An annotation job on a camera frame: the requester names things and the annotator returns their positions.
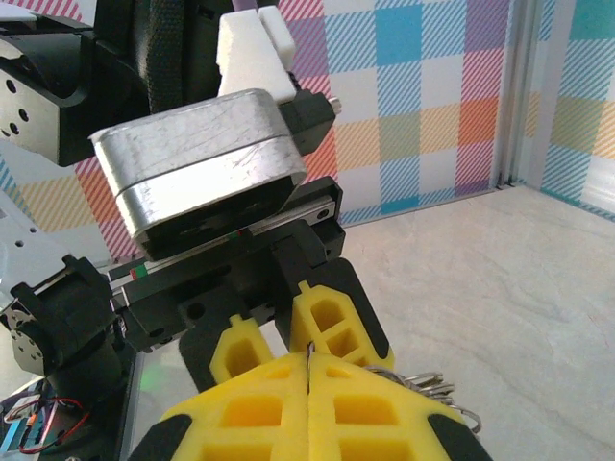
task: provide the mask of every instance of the red wire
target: red wire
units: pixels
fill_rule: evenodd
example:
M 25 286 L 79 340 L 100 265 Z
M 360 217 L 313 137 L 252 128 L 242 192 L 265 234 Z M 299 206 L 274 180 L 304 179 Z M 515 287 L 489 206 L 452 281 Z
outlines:
M 30 402 L 26 403 L 25 405 L 21 405 L 19 408 L 11 410 L 10 415 L 12 413 L 19 413 L 21 410 L 24 410 L 25 408 L 28 408 L 29 406 L 33 406 L 33 405 L 36 405 L 38 403 L 43 403 L 43 402 L 48 402 L 48 401 L 72 403 L 73 405 L 77 406 L 80 410 L 82 410 L 84 412 L 84 416 L 82 417 L 82 419 L 80 421 L 78 421 L 75 425 L 73 425 L 70 428 L 70 430 L 68 430 L 67 432 L 64 432 L 63 435 L 58 437 L 56 440 L 54 440 L 50 444 L 47 444 L 47 445 L 45 445 L 43 447 L 38 447 L 38 448 L 35 448 L 35 449 L 25 449 L 22 446 L 19 446 L 19 451 L 21 453 L 23 453 L 23 454 L 37 454 L 37 453 L 41 453 L 42 451 L 53 447 L 57 443 L 63 442 L 68 437 L 73 435 L 77 431 L 77 429 L 79 429 L 82 425 L 84 425 L 84 423 L 87 421 L 87 418 L 89 418 L 89 412 L 86 412 L 84 410 L 84 406 L 78 400 L 66 399 L 66 398 L 39 399 L 39 400 L 30 401 Z

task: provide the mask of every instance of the plaid wallpaper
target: plaid wallpaper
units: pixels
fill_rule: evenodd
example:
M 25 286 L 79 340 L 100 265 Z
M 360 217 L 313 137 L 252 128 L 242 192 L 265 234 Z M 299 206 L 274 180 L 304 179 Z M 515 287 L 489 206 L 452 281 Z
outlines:
M 543 0 L 520 176 L 615 221 L 615 0 Z
M 5 1 L 93 15 L 87 0 Z M 333 176 L 344 189 L 344 224 L 493 187 L 511 3 L 282 0 L 297 77 L 344 105 L 307 158 L 310 179 Z M 132 256 L 96 159 L 61 169 L 7 143 L 0 153 L 0 188 L 45 231 L 98 262 Z

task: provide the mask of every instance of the colorful checkered backdrop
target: colorful checkered backdrop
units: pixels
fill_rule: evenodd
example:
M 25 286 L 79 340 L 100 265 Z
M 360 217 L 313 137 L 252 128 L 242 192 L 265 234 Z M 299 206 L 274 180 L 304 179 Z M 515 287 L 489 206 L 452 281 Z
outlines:
M 75 0 L 6 1 L 81 14 Z M 282 0 L 297 77 L 344 105 L 307 166 L 311 180 L 339 181 L 345 224 L 494 185 L 511 3 Z M 13 147 L 1 152 L 2 187 L 44 230 L 96 261 L 134 253 L 95 159 L 62 170 Z
M 615 221 L 615 0 L 542 0 L 520 177 Z

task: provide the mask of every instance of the white marble floor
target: white marble floor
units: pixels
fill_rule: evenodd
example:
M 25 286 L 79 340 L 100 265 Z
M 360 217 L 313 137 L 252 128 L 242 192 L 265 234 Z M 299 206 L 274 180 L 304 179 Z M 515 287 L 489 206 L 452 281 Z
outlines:
M 452 380 L 496 461 L 615 459 L 615 225 L 520 187 L 349 229 L 345 257 L 398 371 Z M 175 345 L 145 373 L 136 438 L 195 392 Z

